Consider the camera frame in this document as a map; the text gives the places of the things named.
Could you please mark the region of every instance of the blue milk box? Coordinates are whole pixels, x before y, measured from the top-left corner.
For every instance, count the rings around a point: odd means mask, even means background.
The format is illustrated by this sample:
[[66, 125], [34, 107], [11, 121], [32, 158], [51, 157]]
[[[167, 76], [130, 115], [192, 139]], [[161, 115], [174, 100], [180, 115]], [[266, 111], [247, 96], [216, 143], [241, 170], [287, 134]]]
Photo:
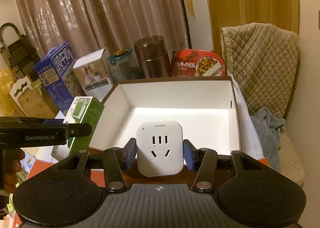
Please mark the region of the blue milk box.
[[68, 112], [74, 97], [85, 96], [72, 72], [76, 58], [69, 42], [53, 47], [35, 66], [34, 70], [57, 107]]

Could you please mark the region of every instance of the white power socket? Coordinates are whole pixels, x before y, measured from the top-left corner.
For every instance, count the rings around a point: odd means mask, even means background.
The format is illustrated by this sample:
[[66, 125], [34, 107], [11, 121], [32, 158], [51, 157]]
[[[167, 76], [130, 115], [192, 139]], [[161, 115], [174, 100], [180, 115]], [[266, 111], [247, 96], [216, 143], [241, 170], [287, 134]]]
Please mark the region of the white power socket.
[[138, 128], [136, 138], [138, 169], [142, 175], [174, 175], [182, 170], [182, 128], [179, 123], [145, 122]]

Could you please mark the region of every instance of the towel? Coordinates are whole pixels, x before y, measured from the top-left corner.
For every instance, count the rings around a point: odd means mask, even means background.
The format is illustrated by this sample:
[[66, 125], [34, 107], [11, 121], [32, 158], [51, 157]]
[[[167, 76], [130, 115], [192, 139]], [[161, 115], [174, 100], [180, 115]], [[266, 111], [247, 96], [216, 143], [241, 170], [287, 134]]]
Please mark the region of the towel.
[[281, 172], [278, 148], [280, 147], [281, 127], [283, 118], [276, 118], [267, 107], [261, 107], [251, 116], [252, 123], [257, 131], [263, 155], [268, 160], [270, 168]]

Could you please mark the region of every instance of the white wall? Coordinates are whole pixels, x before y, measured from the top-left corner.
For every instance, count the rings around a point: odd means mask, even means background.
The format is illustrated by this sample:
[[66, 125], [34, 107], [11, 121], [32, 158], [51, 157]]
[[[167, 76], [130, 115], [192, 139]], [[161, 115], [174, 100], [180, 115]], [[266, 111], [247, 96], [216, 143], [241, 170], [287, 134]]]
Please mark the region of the white wall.
[[[0, 26], [4, 23], [13, 23], [17, 26], [21, 34], [24, 34], [22, 22], [17, 8], [16, 0], [0, 0]], [[18, 36], [13, 28], [7, 27], [3, 30], [2, 36], [7, 45], [18, 40]], [[2, 55], [0, 55], [0, 70], [8, 67]]]
[[190, 14], [187, 0], [186, 8], [191, 46], [198, 50], [213, 50], [213, 38], [210, 24], [210, 11], [207, 0], [192, 0], [194, 16]]
[[304, 228], [318, 228], [320, 214], [320, 0], [300, 0], [300, 67], [286, 128], [306, 172]]

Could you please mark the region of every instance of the black metal rack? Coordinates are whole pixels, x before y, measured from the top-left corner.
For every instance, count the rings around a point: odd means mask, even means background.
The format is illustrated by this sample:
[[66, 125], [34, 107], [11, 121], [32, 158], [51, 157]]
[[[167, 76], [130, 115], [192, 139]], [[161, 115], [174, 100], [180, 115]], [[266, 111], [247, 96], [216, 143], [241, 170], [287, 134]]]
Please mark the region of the black metal rack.
[[[17, 33], [19, 40], [7, 46], [2, 37], [2, 31], [6, 27], [12, 27]], [[18, 28], [13, 23], [5, 23], [0, 27], [0, 42], [3, 47], [0, 48], [7, 65], [11, 69], [14, 76], [24, 78], [29, 75], [35, 81], [38, 79], [33, 66], [40, 60], [35, 48], [30, 44], [25, 34], [20, 34]]]

